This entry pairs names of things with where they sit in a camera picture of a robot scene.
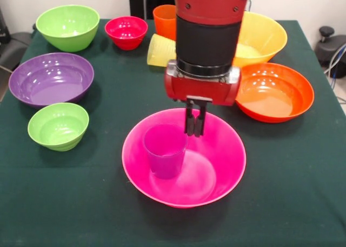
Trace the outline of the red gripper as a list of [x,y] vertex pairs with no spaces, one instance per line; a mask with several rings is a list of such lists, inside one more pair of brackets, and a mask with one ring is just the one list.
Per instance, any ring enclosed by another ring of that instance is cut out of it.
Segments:
[[[241,81],[241,69],[229,68],[221,77],[196,77],[186,75],[178,68],[177,61],[168,61],[164,85],[168,97],[186,102],[185,130],[188,136],[203,136],[207,102],[214,105],[233,105]],[[193,104],[199,107],[198,116],[192,114]]]

